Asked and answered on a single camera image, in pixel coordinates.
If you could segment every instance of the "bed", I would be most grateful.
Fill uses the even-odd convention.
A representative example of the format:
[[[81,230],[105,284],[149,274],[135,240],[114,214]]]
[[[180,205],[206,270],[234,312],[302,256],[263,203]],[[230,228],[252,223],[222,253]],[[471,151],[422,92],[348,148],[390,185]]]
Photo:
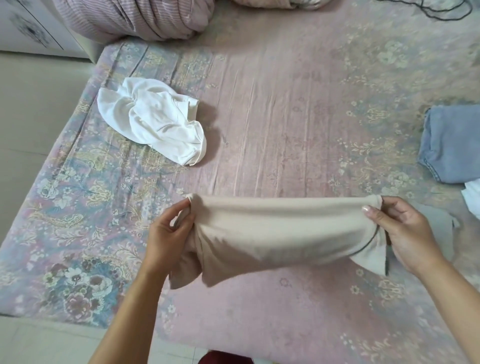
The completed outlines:
[[[461,186],[416,164],[432,104],[480,102],[480,12],[441,23],[408,6],[336,0],[318,12],[219,1],[183,42],[107,46],[0,249],[0,313],[105,328],[149,222],[186,193],[398,194],[462,223],[455,266],[480,288],[480,222]],[[101,86],[156,78],[201,100],[207,154],[182,167],[110,129]],[[462,363],[425,289],[345,260],[197,280],[158,304],[166,340],[279,363]]]

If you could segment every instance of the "furniture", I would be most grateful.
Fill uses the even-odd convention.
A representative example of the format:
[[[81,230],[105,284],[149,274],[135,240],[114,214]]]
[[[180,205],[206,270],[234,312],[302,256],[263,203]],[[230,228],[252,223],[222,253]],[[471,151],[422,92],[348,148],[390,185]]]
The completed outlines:
[[[89,58],[95,62],[103,49],[67,29],[52,0],[0,2],[0,50]]]
[[[218,1],[190,41],[105,48],[0,248],[0,313],[105,328],[135,277],[149,222],[186,193],[399,194],[461,221],[454,264],[480,285],[479,222],[461,187],[416,163],[432,104],[479,103],[480,12],[449,24],[409,7],[333,1],[320,12]],[[207,154],[176,165],[114,132],[96,95],[127,76],[201,101]],[[348,260],[164,287],[166,340],[278,363],[466,363],[420,283]]]

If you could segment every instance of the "blue garment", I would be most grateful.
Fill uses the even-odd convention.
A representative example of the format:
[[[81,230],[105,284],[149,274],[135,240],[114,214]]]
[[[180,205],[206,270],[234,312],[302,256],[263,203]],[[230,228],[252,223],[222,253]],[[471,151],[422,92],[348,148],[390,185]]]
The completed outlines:
[[[418,162],[438,182],[465,183],[480,178],[480,105],[427,110]]]

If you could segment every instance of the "dark red fabric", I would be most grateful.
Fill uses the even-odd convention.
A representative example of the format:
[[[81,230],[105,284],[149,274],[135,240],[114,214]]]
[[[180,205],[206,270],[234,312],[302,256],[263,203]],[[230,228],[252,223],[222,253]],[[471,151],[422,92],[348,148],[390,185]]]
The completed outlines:
[[[253,364],[253,360],[228,352],[211,351],[204,355],[198,364]]]

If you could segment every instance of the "mattress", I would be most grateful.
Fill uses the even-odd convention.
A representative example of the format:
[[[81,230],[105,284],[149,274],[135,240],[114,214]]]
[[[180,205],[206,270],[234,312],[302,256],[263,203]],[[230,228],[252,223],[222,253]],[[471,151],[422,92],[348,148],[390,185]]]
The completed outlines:
[[[441,23],[401,4],[336,0],[318,12],[219,1],[202,35],[126,38],[103,51],[0,249],[0,313],[105,328],[138,270],[149,222],[187,193],[393,194],[448,209],[455,266],[480,288],[480,222],[461,186],[416,155],[425,110],[480,102],[479,12]],[[204,160],[182,167],[114,132],[101,86],[155,78],[201,101]],[[348,260],[165,285],[161,338],[279,363],[462,363],[426,290],[392,260]]]

